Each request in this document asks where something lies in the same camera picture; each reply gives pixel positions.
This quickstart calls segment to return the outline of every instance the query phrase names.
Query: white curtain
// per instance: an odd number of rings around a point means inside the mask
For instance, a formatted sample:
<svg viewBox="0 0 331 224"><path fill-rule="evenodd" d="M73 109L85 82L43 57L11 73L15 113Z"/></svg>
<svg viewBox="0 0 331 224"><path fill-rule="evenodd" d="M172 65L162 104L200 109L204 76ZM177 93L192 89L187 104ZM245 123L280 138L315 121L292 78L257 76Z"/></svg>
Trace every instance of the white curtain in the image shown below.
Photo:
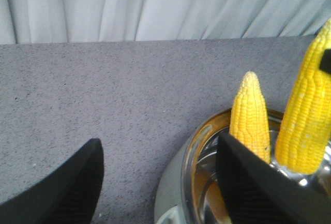
<svg viewBox="0 0 331 224"><path fill-rule="evenodd" d="M0 0L0 43L314 34L331 0Z"/></svg>

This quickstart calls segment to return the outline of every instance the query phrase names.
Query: gray container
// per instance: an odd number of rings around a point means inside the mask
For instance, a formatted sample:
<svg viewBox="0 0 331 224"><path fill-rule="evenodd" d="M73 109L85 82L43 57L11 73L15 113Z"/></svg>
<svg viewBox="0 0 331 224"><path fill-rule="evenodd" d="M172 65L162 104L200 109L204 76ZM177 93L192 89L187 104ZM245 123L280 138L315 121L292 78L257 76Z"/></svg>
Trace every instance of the gray container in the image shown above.
<svg viewBox="0 0 331 224"><path fill-rule="evenodd" d="M314 188L331 196L331 143L324 160L313 175L291 173L277 164L274 147L283 114L268 110L272 162L270 166L301 186ZM221 223L231 224L219 190L215 159L217 137L228 132L231 109L219 112L205 121L182 146L167 166L159 183L154 220L156 224Z"/></svg>

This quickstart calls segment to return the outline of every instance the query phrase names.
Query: black plastic piece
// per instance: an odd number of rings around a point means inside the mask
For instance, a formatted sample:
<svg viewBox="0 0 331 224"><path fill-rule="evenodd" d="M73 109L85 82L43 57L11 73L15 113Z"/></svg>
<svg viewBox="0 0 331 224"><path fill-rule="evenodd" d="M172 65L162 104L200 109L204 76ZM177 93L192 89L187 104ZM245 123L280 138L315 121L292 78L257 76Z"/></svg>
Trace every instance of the black plastic piece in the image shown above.
<svg viewBox="0 0 331 224"><path fill-rule="evenodd" d="M91 139L52 174L0 205L0 223L88 224L103 175L101 141Z"/></svg>
<svg viewBox="0 0 331 224"><path fill-rule="evenodd" d="M319 69L331 74L331 49L324 51Z"/></svg>
<svg viewBox="0 0 331 224"><path fill-rule="evenodd" d="M233 224L331 223L331 200L274 170L238 140L218 139L216 174Z"/></svg>

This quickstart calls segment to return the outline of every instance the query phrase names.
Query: gray felt surface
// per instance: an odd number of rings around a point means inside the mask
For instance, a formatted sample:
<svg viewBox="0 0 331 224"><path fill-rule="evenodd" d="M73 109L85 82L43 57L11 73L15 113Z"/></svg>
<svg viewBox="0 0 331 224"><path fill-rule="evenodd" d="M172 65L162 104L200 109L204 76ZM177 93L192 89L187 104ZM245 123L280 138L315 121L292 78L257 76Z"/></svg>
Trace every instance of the gray felt surface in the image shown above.
<svg viewBox="0 0 331 224"><path fill-rule="evenodd" d="M167 164L248 70L284 111L308 37L0 46L0 202L99 137L94 223L152 223Z"/></svg>

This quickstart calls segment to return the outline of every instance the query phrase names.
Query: corn on the cob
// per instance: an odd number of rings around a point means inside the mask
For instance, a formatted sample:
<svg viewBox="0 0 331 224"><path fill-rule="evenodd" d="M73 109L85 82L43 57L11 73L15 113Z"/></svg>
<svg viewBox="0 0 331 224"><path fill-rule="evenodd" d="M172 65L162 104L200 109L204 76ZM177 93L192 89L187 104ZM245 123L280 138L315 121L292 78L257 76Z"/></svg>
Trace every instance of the corn on the cob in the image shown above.
<svg viewBox="0 0 331 224"><path fill-rule="evenodd" d="M257 75L245 74L231 110L230 134L270 163L270 135L267 109Z"/></svg>
<svg viewBox="0 0 331 224"><path fill-rule="evenodd" d="M331 132L331 75L319 69L331 48L331 19L310 44L293 87L276 143L276 159L293 172L314 173Z"/></svg>

